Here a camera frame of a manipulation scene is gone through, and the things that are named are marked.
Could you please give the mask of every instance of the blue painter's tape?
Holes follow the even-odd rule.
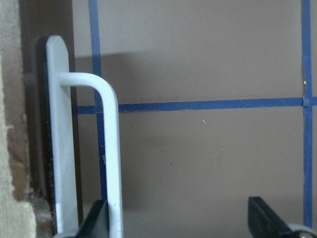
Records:
[[[317,97],[312,97],[311,104],[312,106],[317,106]]]
[[[313,101],[311,59],[311,6],[302,0],[302,59],[306,102]],[[313,225],[313,107],[304,103],[304,225]]]
[[[198,102],[121,104],[119,105],[119,112],[298,107],[302,105],[303,98],[241,99]]]
[[[77,113],[79,115],[95,114],[95,106],[78,106]]]
[[[101,53],[99,38],[99,22],[98,22],[98,5],[97,0],[88,0],[89,22],[91,35],[91,49],[93,58],[93,74],[101,77]],[[102,112],[103,105],[99,93],[95,90],[95,112]],[[104,134],[104,118],[102,114],[97,114],[97,134],[98,134],[98,151],[100,165],[100,183],[102,199],[106,199],[106,167],[102,156],[105,154],[105,134]]]
[[[304,107],[304,225],[313,225],[313,110]]]

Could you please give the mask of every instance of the horizontal tape strip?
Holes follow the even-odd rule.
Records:
[[[313,98],[313,105],[317,105],[317,98]],[[219,101],[195,101],[195,102],[168,102],[168,103],[140,103],[120,104],[119,112],[139,111],[178,111],[178,110],[214,110],[214,109],[238,109],[238,108],[264,108],[264,107],[300,107],[303,98],[267,98],[267,99],[241,99]],[[78,106],[78,114],[99,114],[94,106]]]

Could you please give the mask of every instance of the beige wall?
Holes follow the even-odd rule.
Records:
[[[298,0],[98,6],[103,77],[119,103],[303,95]],[[73,11],[76,71],[91,72],[87,1]],[[78,103],[92,105],[92,90]],[[95,120],[79,116],[86,207],[100,197]],[[120,136],[126,237],[251,237],[250,195],[302,222],[300,107],[121,113]]]

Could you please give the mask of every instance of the white bent rod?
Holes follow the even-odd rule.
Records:
[[[90,73],[59,73],[58,78],[61,86],[90,86],[101,96],[104,109],[109,235],[110,238],[123,238],[119,112],[115,92],[105,80]]]

